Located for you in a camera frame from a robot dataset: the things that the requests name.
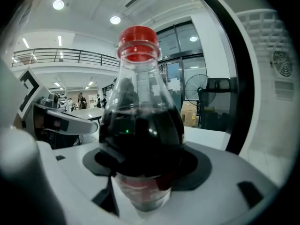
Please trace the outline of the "white ceiling air conditioner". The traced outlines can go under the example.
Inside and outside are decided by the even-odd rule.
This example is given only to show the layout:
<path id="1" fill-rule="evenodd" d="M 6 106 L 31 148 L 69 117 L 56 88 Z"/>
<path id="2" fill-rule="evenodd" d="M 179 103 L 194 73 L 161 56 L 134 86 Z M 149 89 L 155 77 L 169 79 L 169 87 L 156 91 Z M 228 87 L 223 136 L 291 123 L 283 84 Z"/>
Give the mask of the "white ceiling air conditioner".
<path id="1" fill-rule="evenodd" d="M 156 2 L 157 0 L 121 0 L 119 2 L 119 13 L 123 16 L 136 16 Z"/>

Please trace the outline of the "black mesh chair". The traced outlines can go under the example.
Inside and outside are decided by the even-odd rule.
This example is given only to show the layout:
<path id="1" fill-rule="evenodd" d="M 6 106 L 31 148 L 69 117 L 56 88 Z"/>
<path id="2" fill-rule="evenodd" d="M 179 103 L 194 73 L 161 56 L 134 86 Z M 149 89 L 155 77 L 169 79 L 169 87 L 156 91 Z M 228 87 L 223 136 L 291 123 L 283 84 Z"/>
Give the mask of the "black mesh chair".
<path id="1" fill-rule="evenodd" d="M 231 85 L 228 78 L 208 78 L 198 89 L 200 127 L 206 130 L 226 131 L 229 124 Z"/>

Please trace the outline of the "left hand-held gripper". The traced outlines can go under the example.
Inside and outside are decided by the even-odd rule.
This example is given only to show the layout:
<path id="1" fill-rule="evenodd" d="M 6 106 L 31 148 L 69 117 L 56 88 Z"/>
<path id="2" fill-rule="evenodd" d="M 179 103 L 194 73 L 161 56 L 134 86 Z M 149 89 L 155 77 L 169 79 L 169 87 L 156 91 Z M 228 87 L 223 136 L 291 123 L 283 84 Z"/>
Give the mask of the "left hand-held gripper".
<path id="1" fill-rule="evenodd" d="M 50 141 L 54 138 L 54 132 L 63 135 L 84 135 L 97 131 L 98 124 L 93 121 L 56 111 L 59 96 L 50 92 L 31 68 L 27 68 L 20 75 L 19 81 L 27 89 L 18 110 L 21 129 L 36 140 Z"/>

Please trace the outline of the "white black-edged cabinet box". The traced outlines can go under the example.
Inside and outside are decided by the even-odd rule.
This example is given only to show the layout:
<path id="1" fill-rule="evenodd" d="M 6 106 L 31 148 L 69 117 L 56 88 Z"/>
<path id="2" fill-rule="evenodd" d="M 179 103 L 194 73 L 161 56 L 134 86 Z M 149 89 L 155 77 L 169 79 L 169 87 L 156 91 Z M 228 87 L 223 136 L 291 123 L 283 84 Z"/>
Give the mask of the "white black-edged cabinet box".
<path id="1" fill-rule="evenodd" d="M 288 180 L 300 150 L 300 59 L 278 11 L 266 0 L 199 0 L 192 16 L 207 75 L 231 90 L 222 150 L 236 153 L 277 187 Z"/>

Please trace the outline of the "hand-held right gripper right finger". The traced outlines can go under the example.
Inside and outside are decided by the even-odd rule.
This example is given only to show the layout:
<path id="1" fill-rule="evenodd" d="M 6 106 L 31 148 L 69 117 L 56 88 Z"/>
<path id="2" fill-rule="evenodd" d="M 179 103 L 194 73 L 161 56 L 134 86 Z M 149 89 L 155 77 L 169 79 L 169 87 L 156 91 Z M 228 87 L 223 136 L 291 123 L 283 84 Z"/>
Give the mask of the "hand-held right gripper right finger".
<path id="1" fill-rule="evenodd" d="M 136 210 L 113 179 L 120 225 L 227 224 L 250 211 L 239 183 L 252 183 L 263 198 L 278 191 L 269 178 L 241 157 L 194 142 L 186 144 L 210 158 L 212 172 L 209 178 L 195 190 L 171 192 L 164 204 L 151 212 Z"/>

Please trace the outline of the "black balcony railing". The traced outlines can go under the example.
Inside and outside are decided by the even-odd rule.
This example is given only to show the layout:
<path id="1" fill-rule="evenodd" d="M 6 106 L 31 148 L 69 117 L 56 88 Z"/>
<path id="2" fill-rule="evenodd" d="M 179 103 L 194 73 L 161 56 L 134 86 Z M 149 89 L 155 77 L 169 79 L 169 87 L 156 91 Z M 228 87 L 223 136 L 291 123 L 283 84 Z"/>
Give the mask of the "black balcony railing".
<path id="1" fill-rule="evenodd" d="M 13 53 L 11 67 L 37 63 L 82 63 L 108 68 L 118 68 L 119 61 L 101 53 L 70 48 L 36 48 Z"/>

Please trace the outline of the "cola bottle red cap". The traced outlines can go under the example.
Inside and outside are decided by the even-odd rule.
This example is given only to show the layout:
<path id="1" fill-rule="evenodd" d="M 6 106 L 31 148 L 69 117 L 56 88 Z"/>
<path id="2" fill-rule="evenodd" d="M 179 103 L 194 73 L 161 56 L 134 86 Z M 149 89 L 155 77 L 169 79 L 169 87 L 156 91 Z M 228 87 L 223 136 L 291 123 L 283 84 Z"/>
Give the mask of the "cola bottle red cap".
<path id="1" fill-rule="evenodd" d="M 120 70 L 99 125 L 101 156 L 132 205 L 152 211 L 170 193 L 182 161 L 183 122 L 158 69 L 155 31 L 126 28 L 116 54 Z"/>

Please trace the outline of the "brown cardboard box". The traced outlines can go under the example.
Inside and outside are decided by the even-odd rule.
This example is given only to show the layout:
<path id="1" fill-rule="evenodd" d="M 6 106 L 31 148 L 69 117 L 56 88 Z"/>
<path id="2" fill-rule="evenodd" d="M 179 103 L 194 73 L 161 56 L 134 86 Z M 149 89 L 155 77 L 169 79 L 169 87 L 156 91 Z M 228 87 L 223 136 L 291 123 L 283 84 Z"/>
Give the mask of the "brown cardboard box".
<path id="1" fill-rule="evenodd" d="M 184 101 L 182 103 L 180 116 L 184 126 L 195 127 L 197 125 L 197 106 L 189 101 Z"/>

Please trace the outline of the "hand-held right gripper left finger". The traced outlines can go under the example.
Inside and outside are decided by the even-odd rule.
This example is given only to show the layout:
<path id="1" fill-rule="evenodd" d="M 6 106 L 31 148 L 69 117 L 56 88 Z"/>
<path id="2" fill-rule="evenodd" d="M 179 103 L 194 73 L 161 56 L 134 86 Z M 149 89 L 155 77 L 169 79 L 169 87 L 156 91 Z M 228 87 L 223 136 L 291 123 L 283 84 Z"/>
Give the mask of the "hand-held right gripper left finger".
<path id="1" fill-rule="evenodd" d="M 59 150 L 52 150 L 45 142 L 37 145 L 67 225 L 129 225 L 92 202 L 107 183 L 106 177 L 92 174 L 83 165 L 83 156 L 97 148 L 97 142 Z"/>

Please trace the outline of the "black floor fan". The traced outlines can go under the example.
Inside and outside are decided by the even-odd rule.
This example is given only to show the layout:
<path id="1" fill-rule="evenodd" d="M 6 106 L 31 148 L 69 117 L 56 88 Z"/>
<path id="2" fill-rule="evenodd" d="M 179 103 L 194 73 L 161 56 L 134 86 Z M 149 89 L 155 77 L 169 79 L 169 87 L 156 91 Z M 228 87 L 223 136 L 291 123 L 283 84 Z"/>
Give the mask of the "black floor fan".
<path id="1" fill-rule="evenodd" d="M 207 92 L 209 81 L 210 78 L 207 75 L 196 74 L 191 76 L 185 84 L 185 97 L 187 101 L 196 106 L 199 127 L 202 123 L 202 112 L 216 97 L 214 92 Z"/>

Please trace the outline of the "glass entrance door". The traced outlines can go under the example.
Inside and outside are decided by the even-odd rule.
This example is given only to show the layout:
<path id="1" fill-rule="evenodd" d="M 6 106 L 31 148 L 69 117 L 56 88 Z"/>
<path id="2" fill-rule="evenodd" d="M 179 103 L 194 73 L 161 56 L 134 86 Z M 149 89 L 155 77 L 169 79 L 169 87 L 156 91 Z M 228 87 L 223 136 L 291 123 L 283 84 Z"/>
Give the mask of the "glass entrance door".
<path id="1" fill-rule="evenodd" d="M 196 74 L 207 75 L 203 48 L 191 21 L 174 24 L 157 32 L 161 58 L 160 74 L 180 111 L 186 101 L 185 84 Z"/>

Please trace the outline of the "white table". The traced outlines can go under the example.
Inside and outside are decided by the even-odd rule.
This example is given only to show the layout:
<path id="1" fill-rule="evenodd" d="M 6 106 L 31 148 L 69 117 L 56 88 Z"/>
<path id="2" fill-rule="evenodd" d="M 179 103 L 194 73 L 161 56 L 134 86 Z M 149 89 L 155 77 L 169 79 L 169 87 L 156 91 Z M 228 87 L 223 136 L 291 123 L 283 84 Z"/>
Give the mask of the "white table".
<path id="1" fill-rule="evenodd" d="M 187 142 L 198 143 L 218 150 L 226 150 L 229 135 L 226 132 L 184 127 Z"/>

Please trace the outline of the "grey marble table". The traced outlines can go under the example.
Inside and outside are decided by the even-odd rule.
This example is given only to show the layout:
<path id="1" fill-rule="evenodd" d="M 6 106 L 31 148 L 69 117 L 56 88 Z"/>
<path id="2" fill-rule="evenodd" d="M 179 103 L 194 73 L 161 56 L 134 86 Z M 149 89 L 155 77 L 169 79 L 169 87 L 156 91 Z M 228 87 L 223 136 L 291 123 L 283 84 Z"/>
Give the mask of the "grey marble table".
<path id="1" fill-rule="evenodd" d="M 70 115 L 81 119 L 97 121 L 98 124 L 100 124 L 100 119 L 103 114 L 104 114 L 104 109 L 98 107 L 74 110 L 70 113 Z"/>

